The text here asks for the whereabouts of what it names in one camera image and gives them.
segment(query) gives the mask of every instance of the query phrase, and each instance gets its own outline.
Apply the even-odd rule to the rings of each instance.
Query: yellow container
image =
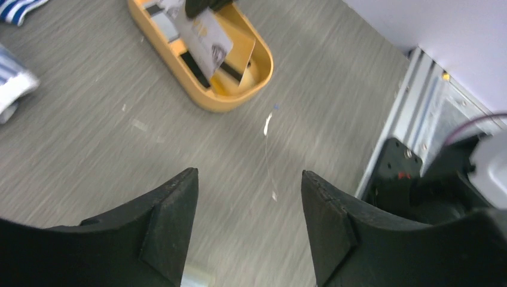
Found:
[[[158,51],[162,59],[164,59],[190,98],[201,108],[212,112],[228,112],[251,99],[270,80],[273,74],[273,56],[271,55],[271,51],[236,4],[231,3],[226,5],[217,14],[255,38],[256,42],[252,52],[251,64],[247,68],[248,72],[245,73],[245,75],[249,75],[250,79],[244,79],[242,84],[245,80],[251,80],[254,83],[251,87],[237,94],[227,94],[225,89],[220,88],[213,81],[211,83],[213,89],[206,88],[196,78],[181,57],[187,52],[183,41],[178,39],[169,42],[146,11],[145,5],[153,2],[153,0],[127,0],[127,2],[134,21]]]

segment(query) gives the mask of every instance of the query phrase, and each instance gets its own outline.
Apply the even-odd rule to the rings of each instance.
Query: screw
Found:
[[[407,149],[405,151],[405,158],[411,158],[412,157],[412,151],[410,149]]]

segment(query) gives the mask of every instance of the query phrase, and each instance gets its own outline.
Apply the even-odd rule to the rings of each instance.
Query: wire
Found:
[[[453,142],[453,139],[457,135],[459,135],[462,131],[464,131],[466,128],[468,128],[471,125],[474,125],[474,124],[476,124],[476,123],[478,123],[480,121],[484,121],[484,120],[492,120],[494,118],[505,118],[505,117],[507,117],[507,112],[499,112],[499,113],[496,113],[496,114],[482,115],[480,117],[473,118],[473,119],[471,119],[471,120],[463,123],[461,126],[455,128],[453,130],[453,132],[451,132],[445,138],[445,141],[444,141],[444,144],[442,145],[442,147],[450,145]]]

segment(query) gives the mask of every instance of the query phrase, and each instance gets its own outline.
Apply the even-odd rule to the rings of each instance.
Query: white wall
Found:
[[[419,46],[492,111],[507,111],[507,0],[345,0],[387,40]]]

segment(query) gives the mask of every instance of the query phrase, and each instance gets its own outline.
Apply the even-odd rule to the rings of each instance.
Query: black strip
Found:
[[[146,8],[146,12],[148,12],[148,14],[153,17],[153,15],[159,13],[159,12],[162,12],[164,11],[160,6],[158,6],[157,3],[153,4],[152,6],[150,7],[147,7]]]
[[[194,76],[196,76],[197,81],[199,81],[204,88],[211,88],[211,85],[207,81],[206,77],[202,73],[199,66],[197,66],[197,63],[192,57],[192,55],[190,55],[190,52],[181,54],[180,57],[183,61],[185,61],[185,63],[187,64],[188,68],[192,71]]]
[[[233,67],[231,67],[229,64],[227,63],[222,63],[220,65],[220,68],[222,70],[224,70],[224,72],[228,73],[229,75],[231,75],[234,79],[236,79],[238,82],[241,82],[241,79],[243,78],[243,74],[241,74],[240,72],[238,72],[237,70],[235,70]]]

